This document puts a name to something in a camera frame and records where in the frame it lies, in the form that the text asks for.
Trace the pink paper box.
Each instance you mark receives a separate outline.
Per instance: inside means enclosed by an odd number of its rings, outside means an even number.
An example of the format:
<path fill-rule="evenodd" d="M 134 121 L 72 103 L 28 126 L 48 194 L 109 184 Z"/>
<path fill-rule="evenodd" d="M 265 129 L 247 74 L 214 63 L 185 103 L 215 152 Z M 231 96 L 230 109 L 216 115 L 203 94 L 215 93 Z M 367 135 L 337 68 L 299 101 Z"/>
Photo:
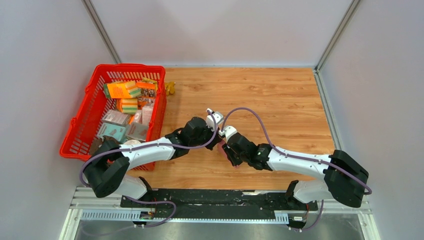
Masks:
<path fill-rule="evenodd" d="M 228 145 L 221 141 L 217 144 L 218 151 L 231 163 L 234 168 L 238 168 L 240 166 L 239 160 L 236 157 L 235 152 L 228 147 Z"/>

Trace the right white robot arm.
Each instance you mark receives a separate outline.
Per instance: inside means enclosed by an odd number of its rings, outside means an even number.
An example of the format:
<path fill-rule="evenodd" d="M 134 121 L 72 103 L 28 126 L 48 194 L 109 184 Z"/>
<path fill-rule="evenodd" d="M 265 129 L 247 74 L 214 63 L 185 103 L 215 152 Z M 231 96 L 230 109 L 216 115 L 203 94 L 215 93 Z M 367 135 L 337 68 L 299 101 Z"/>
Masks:
<path fill-rule="evenodd" d="M 223 149 L 233 166 L 246 163 L 260 171 L 286 171 L 314 178 L 292 181 L 287 188 L 285 203 L 293 210 L 311 201 L 331 199 L 359 208 L 363 197 L 371 193 L 366 187 L 368 171 L 343 150 L 308 154 L 269 143 L 255 144 L 239 132 L 223 133 L 222 137 L 225 138 Z"/>

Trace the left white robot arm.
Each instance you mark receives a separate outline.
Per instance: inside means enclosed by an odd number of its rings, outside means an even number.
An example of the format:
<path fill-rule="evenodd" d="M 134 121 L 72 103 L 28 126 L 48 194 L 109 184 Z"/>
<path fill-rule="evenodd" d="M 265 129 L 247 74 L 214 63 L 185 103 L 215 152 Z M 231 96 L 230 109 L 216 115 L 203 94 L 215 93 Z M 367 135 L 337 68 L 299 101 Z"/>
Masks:
<path fill-rule="evenodd" d="M 133 199 L 142 208 L 148 207 L 153 194 L 147 183 L 127 172 L 145 164 L 180 158 L 190 150 L 212 150 L 221 141 L 219 124 L 223 120 L 219 112 L 209 111 L 206 119 L 193 117 L 184 127 L 157 140 L 140 144 L 116 144 L 106 140 L 83 164 L 79 179 L 97 198 L 118 194 Z"/>

